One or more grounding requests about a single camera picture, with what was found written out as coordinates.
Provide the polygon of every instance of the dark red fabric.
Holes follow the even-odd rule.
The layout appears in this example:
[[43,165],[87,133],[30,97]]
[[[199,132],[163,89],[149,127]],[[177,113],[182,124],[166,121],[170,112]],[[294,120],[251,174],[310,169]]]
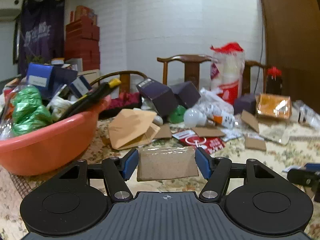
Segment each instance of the dark red fabric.
[[124,107],[127,105],[139,103],[140,101],[140,94],[137,93],[120,93],[118,98],[114,98],[111,100],[111,105],[109,109],[113,109],[116,107]]

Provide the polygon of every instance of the white wall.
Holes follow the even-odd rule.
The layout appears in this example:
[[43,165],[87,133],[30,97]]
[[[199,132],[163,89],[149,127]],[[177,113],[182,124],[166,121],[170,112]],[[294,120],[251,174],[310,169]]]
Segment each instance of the white wall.
[[12,64],[15,22],[0,22],[0,81],[15,77],[17,65]]
[[[247,59],[260,59],[259,0],[67,0],[67,19],[77,5],[98,14],[102,74],[132,69],[162,81],[156,57],[210,55],[211,45],[230,41],[244,48]],[[209,86],[209,75],[209,63],[202,64],[200,86]],[[169,64],[169,85],[183,77],[182,63]]]

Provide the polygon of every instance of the green plastic bag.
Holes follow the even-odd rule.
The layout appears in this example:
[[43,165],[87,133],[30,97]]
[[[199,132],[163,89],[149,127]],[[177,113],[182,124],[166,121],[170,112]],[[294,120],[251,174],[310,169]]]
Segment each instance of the green plastic bag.
[[12,100],[13,133],[23,135],[52,124],[52,118],[47,108],[42,105],[39,90],[34,86],[27,86],[19,91]]
[[183,122],[183,115],[186,109],[183,106],[178,105],[176,110],[169,115],[168,121],[170,123],[181,123]]

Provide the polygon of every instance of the chair backrest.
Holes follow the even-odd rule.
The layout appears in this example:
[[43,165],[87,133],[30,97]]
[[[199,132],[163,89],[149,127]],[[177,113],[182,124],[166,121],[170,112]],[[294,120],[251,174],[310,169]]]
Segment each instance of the chair backrest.
[[199,90],[200,63],[211,61],[208,55],[176,55],[169,58],[157,58],[158,62],[163,63],[163,84],[167,84],[168,79],[168,63],[171,61],[180,61],[184,63],[184,81],[191,81]]
[[141,77],[143,77],[144,79],[147,78],[147,75],[145,75],[144,73],[140,72],[140,71],[136,71],[136,70],[123,70],[123,71],[118,71],[118,72],[113,72],[113,73],[109,73],[107,75],[101,76],[99,78],[97,78],[96,80],[92,81],[90,83],[90,85],[94,85],[95,83],[98,83],[100,85],[100,81],[108,78],[108,77],[112,77],[112,76],[120,76],[120,81],[121,84],[119,86],[119,93],[122,92],[130,92],[130,74],[135,74],[135,75],[139,75]]
[[263,70],[263,92],[266,92],[266,71],[267,66],[254,60],[246,60],[244,63],[244,72],[242,75],[242,95],[250,93],[251,67],[257,66]]

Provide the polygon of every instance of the floral tablecloth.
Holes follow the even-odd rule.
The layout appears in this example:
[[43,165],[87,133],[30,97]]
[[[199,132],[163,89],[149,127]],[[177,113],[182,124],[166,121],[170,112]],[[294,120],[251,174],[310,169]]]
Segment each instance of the floral tablecloth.
[[[84,158],[89,164],[100,163],[110,156],[123,156],[127,151],[116,151],[110,147],[107,125],[109,120],[99,121],[97,131],[92,143],[86,152],[79,158]],[[179,127],[171,127],[172,132],[181,130]],[[309,127],[291,123],[287,130],[292,136],[320,136],[320,133]],[[176,139],[161,139],[153,142],[152,147],[178,146]],[[248,158],[255,158],[265,165],[286,177],[282,170],[290,165],[303,166],[307,162],[320,162],[320,141],[289,141],[286,146],[267,142],[267,151],[244,149],[244,139],[235,139],[226,143],[226,147],[220,150],[217,155],[230,158],[236,163],[245,163]],[[131,179],[127,181],[133,195],[137,191],[201,191],[206,180],[199,173],[198,177],[183,179],[171,179],[162,181],[137,182],[137,170]],[[4,240],[21,239],[28,233],[19,213],[20,203],[31,190],[56,174],[57,171],[48,174],[32,177],[16,176],[8,173],[0,167],[0,234]],[[242,185],[243,179],[232,179],[228,192]],[[102,180],[91,180],[91,186],[98,188],[105,193]],[[314,202],[314,212],[305,232],[315,239],[320,239],[320,203]]]

